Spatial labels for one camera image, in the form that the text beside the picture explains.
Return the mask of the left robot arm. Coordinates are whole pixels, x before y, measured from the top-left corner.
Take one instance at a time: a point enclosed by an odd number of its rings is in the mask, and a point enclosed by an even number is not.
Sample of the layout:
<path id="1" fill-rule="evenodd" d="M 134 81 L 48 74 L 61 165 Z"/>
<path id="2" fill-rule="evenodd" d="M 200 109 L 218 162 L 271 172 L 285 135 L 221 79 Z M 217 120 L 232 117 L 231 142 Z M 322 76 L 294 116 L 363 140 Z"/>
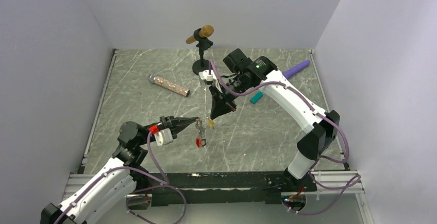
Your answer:
<path id="1" fill-rule="evenodd" d="M 151 175 L 141 166 L 150 149 L 142 148 L 152 142 L 162 146 L 171 143 L 179 132 L 199 121 L 199 117 L 162 116 L 147 126 L 136 122 L 121 125 L 119 145 L 102 169 L 72 196 L 60 204 L 48 204 L 41 212 L 41 223 L 96 223 L 118 201 L 129 194 L 156 188 L 171 188 L 163 170 L 161 178 Z"/>

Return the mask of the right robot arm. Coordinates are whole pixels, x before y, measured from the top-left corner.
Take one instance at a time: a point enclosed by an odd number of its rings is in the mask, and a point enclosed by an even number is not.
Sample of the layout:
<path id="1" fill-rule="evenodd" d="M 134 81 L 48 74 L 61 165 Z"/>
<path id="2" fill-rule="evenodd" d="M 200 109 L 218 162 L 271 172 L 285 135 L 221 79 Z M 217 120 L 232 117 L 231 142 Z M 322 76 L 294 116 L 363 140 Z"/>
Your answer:
<path id="1" fill-rule="evenodd" d="M 339 114 L 327 112 L 311 102 L 265 56 L 252 60 L 237 48 L 223 61 L 234 74 L 227 82 L 220 76 L 213 61 L 209 62 L 207 70 L 199 73 L 199 78 L 210 86 L 210 118 L 234 112 L 237 109 L 234 100 L 255 90 L 260 90 L 278 103 L 305 133 L 297 143 L 297 154 L 284 171 L 285 186 L 291 191 L 298 190 L 304 184 L 304 177 L 335 139 Z"/>

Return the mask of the yellow tag key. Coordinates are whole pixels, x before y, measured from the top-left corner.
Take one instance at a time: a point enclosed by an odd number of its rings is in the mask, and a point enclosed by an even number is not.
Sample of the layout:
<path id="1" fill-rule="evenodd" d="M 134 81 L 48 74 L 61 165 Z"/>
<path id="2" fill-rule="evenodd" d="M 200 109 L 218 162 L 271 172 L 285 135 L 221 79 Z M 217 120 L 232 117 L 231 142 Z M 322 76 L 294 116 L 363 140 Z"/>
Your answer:
<path id="1" fill-rule="evenodd" d="M 210 118 L 208 119 L 208 125 L 210 128 L 212 128 L 212 129 L 214 128 L 214 121 Z"/>

